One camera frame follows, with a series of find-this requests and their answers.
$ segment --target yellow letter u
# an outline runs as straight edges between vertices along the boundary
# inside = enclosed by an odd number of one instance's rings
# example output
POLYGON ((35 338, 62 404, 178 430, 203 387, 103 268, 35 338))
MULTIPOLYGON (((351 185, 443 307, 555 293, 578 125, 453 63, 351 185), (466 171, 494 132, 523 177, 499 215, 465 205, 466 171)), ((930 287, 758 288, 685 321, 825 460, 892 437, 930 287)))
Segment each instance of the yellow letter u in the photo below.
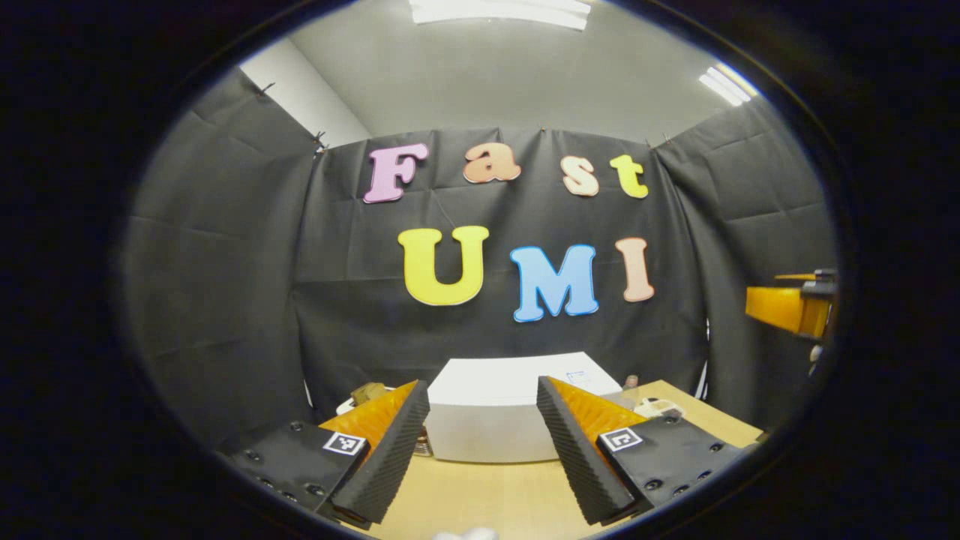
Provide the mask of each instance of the yellow letter u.
POLYGON ((480 292, 483 286, 483 241, 490 236, 486 227, 471 225, 453 230, 460 241, 464 274, 456 283, 437 282, 434 249, 444 236, 436 229, 411 229, 396 239, 403 246, 403 280, 407 291, 429 306, 457 306, 480 292))

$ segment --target white wall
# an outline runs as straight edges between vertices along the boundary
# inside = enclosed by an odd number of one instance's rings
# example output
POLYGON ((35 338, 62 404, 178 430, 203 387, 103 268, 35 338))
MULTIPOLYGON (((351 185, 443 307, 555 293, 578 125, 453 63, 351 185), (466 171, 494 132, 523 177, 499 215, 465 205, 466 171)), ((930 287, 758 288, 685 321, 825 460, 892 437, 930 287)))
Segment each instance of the white wall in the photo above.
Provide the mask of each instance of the white wall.
POLYGON ((317 69, 288 38, 281 39, 240 64, 254 84, 290 113, 311 134, 326 132, 321 141, 340 146, 370 138, 370 132, 340 99, 317 69))

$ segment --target ceiling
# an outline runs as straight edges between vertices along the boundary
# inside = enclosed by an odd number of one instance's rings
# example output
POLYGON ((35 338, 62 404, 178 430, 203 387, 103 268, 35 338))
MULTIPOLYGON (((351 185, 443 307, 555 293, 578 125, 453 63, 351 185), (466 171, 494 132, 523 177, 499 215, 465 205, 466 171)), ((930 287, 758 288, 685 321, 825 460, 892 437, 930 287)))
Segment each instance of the ceiling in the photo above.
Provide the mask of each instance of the ceiling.
POLYGON ((500 19, 417 26, 408 0, 360 0, 291 40, 373 136, 543 127, 656 146, 730 106, 698 81, 716 59, 589 3, 578 32, 500 19))

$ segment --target bolt hole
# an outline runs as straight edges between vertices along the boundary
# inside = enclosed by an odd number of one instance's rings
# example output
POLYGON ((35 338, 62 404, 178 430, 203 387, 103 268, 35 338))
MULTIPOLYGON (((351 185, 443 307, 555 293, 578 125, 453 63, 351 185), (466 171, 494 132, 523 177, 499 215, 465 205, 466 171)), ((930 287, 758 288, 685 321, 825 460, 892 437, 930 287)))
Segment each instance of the bolt hole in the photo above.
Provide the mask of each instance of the bolt hole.
POLYGON ((317 497, 322 497, 324 495, 324 489, 315 483, 308 483, 303 486, 303 489, 305 489, 310 495, 316 495, 317 497))

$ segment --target foam letter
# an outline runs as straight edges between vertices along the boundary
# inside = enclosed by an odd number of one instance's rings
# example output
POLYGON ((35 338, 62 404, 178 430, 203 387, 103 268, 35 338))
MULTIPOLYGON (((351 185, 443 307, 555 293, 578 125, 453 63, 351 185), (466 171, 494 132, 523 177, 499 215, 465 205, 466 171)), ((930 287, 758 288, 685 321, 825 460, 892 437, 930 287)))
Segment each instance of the foam letter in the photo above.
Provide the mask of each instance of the foam letter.
POLYGON ((641 184, 640 180, 636 177, 638 174, 643 174, 642 165, 634 163, 634 159, 627 154, 610 160, 610 165, 616 169, 616 174, 620 177, 620 187, 623 188, 623 191, 627 195, 637 199, 642 199, 647 196, 650 189, 648 189, 646 185, 641 184))
POLYGON ((529 323, 543 317, 543 309, 537 304, 538 292, 554 317, 560 314, 566 291, 570 291, 567 315, 587 315, 596 311, 600 307, 593 299, 592 262, 596 253, 592 246, 570 246, 560 273, 557 273, 538 247, 516 248, 510 252, 510 260, 520 269, 520 309, 514 312, 514 320, 529 323))
POLYGON ((564 170, 564 185, 574 195, 592 197, 600 191, 600 184, 593 172, 593 164, 586 158, 567 156, 560 160, 560 168, 564 170))
POLYGON ((411 229, 396 238, 403 246, 403 280, 410 296, 428 306, 456 306, 480 292, 483 286, 483 241, 490 236, 486 227, 457 227, 453 238, 460 241, 464 273, 454 284, 437 282, 434 249, 444 236, 436 229, 411 229))
POLYGON ((514 161, 514 150, 502 142, 478 144, 467 150, 464 178, 473 184, 482 184, 496 178, 513 180, 520 176, 520 167, 514 161))
POLYGON ((417 163, 413 158, 404 158, 400 162, 396 159, 401 156, 413 156, 418 160, 426 160, 429 155, 430 151, 423 143, 381 148, 370 152, 373 160, 373 177, 370 180, 370 191, 363 196, 363 202, 386 203, 402 197, 403 190, 396 185, 396 177, 400 177, 404 184, 409 184, 414 179, 417 163))
POLYGON ((623 291, 623 299, 640 302, 652 297, 654 287, 647 281, 647 261, 643 256, 647 241, 643 238, 624 238, 613 245, 623 254, 623 265, 627 268, 627 290, 623 291))

